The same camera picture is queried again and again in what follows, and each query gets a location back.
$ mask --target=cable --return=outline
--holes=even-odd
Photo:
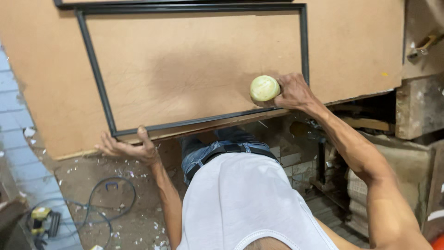
[[[100,184],[102,184],[102,183],[104,183],[105,181],[108,181],[108,180],[110,180],[110,179],[116,179],[116,178],[117,178],[117,179],[124,180],[126,183],[128,183],[128,184],[131,186],[131,188],[133,189],[133,198],[132,198],[132,200],[131,200],[131,204],[130,204],[127,208],[125,208],[124,210],[122,210],[120,214],[108,218],[108,217],[106,217],[105,215],[103,215],[101,212],[99,212],[94,206],[91,205],[91,200],[92,200],[92,196],[93,196],[93,194],[94,194],[94,191],[98,188],[98,186],[99,186]],[[110,229],[110,233],[109,233],[109,235],[108,235],[107,243],[106,243],[105,246],[103,247],[103,248],[105,249],[105,248],[108,246],[109,242],[111,241],[111,234],[112,234],[111,221],[112,221],[112,220],[115,220],[115,219],[117,219],[117,218],[119,218],[119,217],[121,217],[121,216],[123,216],[126,212],[128,212],[128,211],[132,208],[132,206],[134,205],[134,201],[135,201],[135,199],[136,199],[136,188],[134,187],[134,185],[133,185],[133,183],[132,183],[131,181],[129,181],[128,179],[123,178],[123,177],[121,177],[121,176],[107,177],[107,178],[103,178],[102,180],[100,180],[100,181],[99,181],[99,182],[98,182],[98,183],[92,188],[91,193],[90,193],[90,195],[89,195],[88,203],[83,204],[83,203],[80,203],[80,202],[77,202],[77,201],[73,201],[73,200],[70,200],[70,199],[65,199],[65,198],[50,198],[50,199],[43,200],[43,201],[37,203],[37,204],[36,204],[36,205],[35,205],[30,211],[28,211],[27,220],[26,220],[27,223],[26,223],[26,224],[29,225],[28,222],[29,222],[29,219],[31,218],[31,212],[32,212],[36,207],[40,206],[42,203],[49,202],[49,201],[57,201],[57,200],[59,200],[59,201],[60,201],[60,200],[63,200],[63,201],[65,201],[65,202],[71,202],[71,203],[73,203],[73,204],[76,204],[76,205],[79,205],[79,206],[82,206],[82,207],[86,207],[86,208],[87,208],[87,210],[86,210],[86,215],[85,215],[85,219],[84,219],[83,221],[80,221],[80,222],[68,222],[68,223],[64,222],[65,225],[74,224],[74,225],[80,225],[80,226],[79,226],[78,228],[76,227],[75,231],[72,232],[72,233],[70,233],[70,234],[66,234],[66,235],[62,235],[62,236],[54,237],[54,238],[48,238],[48,240],[51,240],[51,241],[53,241],[53,240],[60,240],[60,239],[64,239],[64,238],[68,238],[68,237],[70,237],[70,236],[73,236],[75,233],[78,233],[78,231],[79,231],[83,226],[85,226],[85,224],[87,223],[88,216],[90,215],[90,210],[93,210],[93,211],[97,212],[100,216],[102,216],[102,217],[103,217],[103,220],[101,220],[101,221],[91,221],[91,222],[89,222],[89,223],[96,224],[96,223],[107,222],[107,223],[108,223],[108,227],[109,227],[109,229]]]

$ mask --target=jeans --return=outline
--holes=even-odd
[[[185,175],[183,181],[189,185],[186,174],[196,165],[203,167],[202,159],[214,149],[228,144],[244,145],[246,153],[250,152],[250,147],[270,151],[267,144],[257,141],[256,137],[250,133],[245,132],[237,126],[225,129],[217,129],[214,134],[219,138],[218,141],[212,142],[208,145],[203,144],[195,135],[179,138],[180,146],[182,147],[182,170]]]

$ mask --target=man's left arm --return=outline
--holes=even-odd
[[[163,216],[165,218],[170,246],[175,250],[182,239],[182,201],[179,193],[171,182],[160,155],[148,136],[147,130],[140,126],[137,135],[142,140],[142,146],[133,146],[128,143],[118,142],[109,133],[102,132],[102,145],[95,147],[108,156],[132,156],[141,163],[151,168],[154,179],[159,187]]]

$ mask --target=skin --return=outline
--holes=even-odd
[[[368,187],[367,215],[369,218],[370,246],[379,250],[432,250],[422,236],[416,218],[399,192],[397,178],[384,156],[375,145],[356,130],[332,114],[311,92],[301,74],[288,74],[277,78],[282,94],[274,100],[278,107],[298,109],[316,119],[343,156],[351,170]],[[138,129],[142,146],[117,142],[109,133],[102,132],[102,145],[96,145],[104,155],[133,156],[146,164],[160,190],[171,249],[175,250],[182,237],[182,202],[166,173],[156,147],[143,126]],[[359,247],[341,238],[318,220],[323,230],[340,250]],[[266,249],[289,249],[272,238],[260,239]]]

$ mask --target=orange object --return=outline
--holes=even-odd
[[[444,250],[444,234],[433,242],[432,247],[434,250]]]

